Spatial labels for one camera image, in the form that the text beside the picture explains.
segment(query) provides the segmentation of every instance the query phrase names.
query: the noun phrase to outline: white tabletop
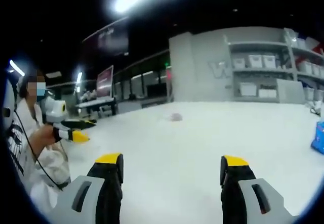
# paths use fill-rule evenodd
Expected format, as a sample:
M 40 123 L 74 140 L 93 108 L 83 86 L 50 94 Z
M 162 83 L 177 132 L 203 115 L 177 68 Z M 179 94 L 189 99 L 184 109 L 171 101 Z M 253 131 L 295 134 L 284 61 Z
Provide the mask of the white tabletop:
M 169 116 L 180 113 L 182 121 Z M 121 223 L 222 223 L 222 155 L 244 158 L 300 214 L 317 190 L 324 156 L 310 148 L 319 118 L 303 105 L 171 103 L 99 120 L 70 145 L 72 179 L 103 154 L 122 152 Z

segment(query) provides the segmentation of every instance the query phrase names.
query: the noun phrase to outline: white shirt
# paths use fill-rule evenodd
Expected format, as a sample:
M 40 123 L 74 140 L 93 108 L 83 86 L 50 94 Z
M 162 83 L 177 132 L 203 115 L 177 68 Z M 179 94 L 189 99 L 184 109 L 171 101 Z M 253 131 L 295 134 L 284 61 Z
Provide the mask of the white shirt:
M 91 100 L 91 92 L 90 91 L 87 91 L 87 100 L 90 101 Z
M 91 98 L 91 99 L 96 99 L 96 97 L 97 97 L 97 92 L 96 92 L 96 90 L 93 90 L 93 91 L 90 93 L 90 98 Z
M 31 134 L 43 125 L 40 107 L 35 104 L 34 108 L 37 122 L 31 117 L 26 100 L 22 99 L 19 102 L 16 111 L 23 127 L 17 115 L 14 114 L 13 125 L 18 125 L 18 127 L 12 131 L 18 140 L 9 138 L 9 147 L 21 166 L 18 167 L 16 163 L 19 176 L 31 199 L 41 212 L 47 213 L 55 207 L 59 191 L 54 187 L 54 184 L 45 175 L 38 163 L 35 164 L 31 149 L 28 145 L 27 137 L 30 137 Z M 47 174 L 57 184 L 62 184 L 69 179 L 68 164 L 61 152 L 53 150 L 52 147 L 44 148 L 38 160 Z

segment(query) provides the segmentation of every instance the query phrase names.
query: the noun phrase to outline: black ceiling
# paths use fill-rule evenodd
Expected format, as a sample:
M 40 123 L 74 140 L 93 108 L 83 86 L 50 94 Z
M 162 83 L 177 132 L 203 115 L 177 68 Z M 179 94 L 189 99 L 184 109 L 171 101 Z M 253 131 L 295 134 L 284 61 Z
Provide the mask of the black ceiling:
M 168 47 L 178 33 L 234 26 L 291 27 L 324 41 L 323 0 L 146 0 L 129 13 L 129 56 L 81 59 L 81 41 L 121 18 L 114 0 L 8 0 L 10 57 L 24 55 L 45 73 L 61 71 L 49 83 L 75 80 L 76 66 L 87 78 L 114 64 L 130 63 Z

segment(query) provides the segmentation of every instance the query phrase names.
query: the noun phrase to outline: black cable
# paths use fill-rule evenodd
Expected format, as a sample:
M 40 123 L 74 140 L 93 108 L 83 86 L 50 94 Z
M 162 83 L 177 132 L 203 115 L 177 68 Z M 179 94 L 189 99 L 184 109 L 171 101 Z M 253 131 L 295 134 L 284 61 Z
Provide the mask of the black cable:
M 320 113 L 318 113 L 318 112 L 315 110 L 315 108 L 313 108 L 313 107 L 310 108 L 310 112 L 311 112 L 312 114 L 316 114 L 317 116 L 320 116 Z
M 63 147 L 63 145 L 62 145 L 62 142 L 61 142 L 61 141 L 60 141 L 60 144 L 61 144 L 62 150 L 63 150 L 63 152 L 64 152 L 64 154 L 65 154 L 65 157 L 66 157 L 66 159 L 67 159 L 67 154 L 66 154 L 66 152 L 65 152 L 65 150 L 64 150 L 64 147 Z
M 32 154 L 33 154 L 33 156 L 34 156 L 34 158 L 36 159 L 36 161 L 38 162 L 38 164 L 39 164 L 39 166 L 40 166 L 40 168 L 44 171 L 44 173 L 45 173 L 45 175 L 53 182 L 53 184 L 59 189 L 59 190 L 61 190 L 62 191 L 62 188 L 61 187 L 59 187 L 59 185 L 49 176 L 49 174 L 45 171 L 45 169 L 43 168 L 43 166 L 41 165 L 41 163 L 39 162 L 39 160 L 38 160 L 38 158 L 37 158 L 37 156 L 36 156 L 36 154 L 34 153 L 34 150 L 32 149 L 32 147 L 31 147 L 31 144 L 30 144 L 30 142 L 29 142 L 29 139 L 28 139 L 28 136 L 27 136 L 27 134 L 26 134 L 26 131 L 25 131 L 25 128 L 24 128 L 24 126 L 23 126 L 23 124 L 22 124 L 22 122 L 21 122 L 21 120 L 20 120 L 20 117 L 19 117 L 19 115 L 17 114 L 17 112 L 16 112 L 16 110 L 14 111 L 15 113 L 16 113 L 16 115 L 17 115 L 17 117 L 18 117 L 18 119 L 19 119 L 19 122 L 20 122 L 20 124 L 21 124 L 21 126 L 22 126 L 22 129 L 23 129 L 23 131 L 24 131 L 24 134 L 25 134 L 25 136 L 26 136 L 26 138 L 27 138 L 27 142 L 28 142 L 28 144 L 29 144 L 29 147 L 30 147 L 30 149 L 31 149 L 31 152 L 32 152 Z

